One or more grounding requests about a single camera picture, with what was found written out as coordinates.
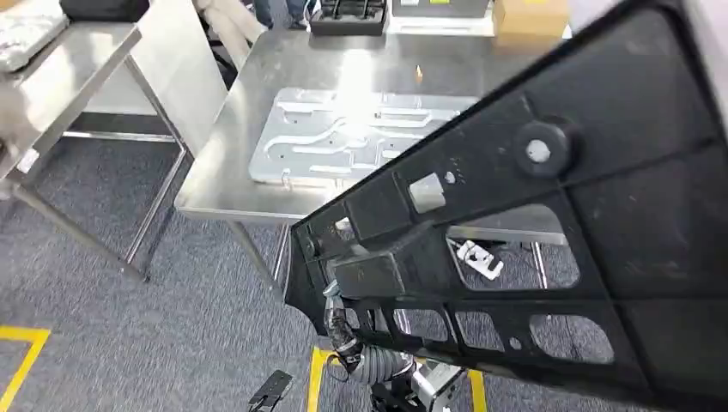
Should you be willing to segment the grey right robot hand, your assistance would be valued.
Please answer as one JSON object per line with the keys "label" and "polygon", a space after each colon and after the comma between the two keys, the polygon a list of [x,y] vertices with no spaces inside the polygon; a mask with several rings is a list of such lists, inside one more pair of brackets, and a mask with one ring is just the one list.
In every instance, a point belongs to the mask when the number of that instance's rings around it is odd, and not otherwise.
{"label": "grey right robot hand", "polygon": [[331,340],[331,346],[346,371],[352,373],[361,362],[364,345],[353,332],[346,318],[346,308],[343,305],[337,281],[331,282],[323,294],[326,298],[325,328]]}

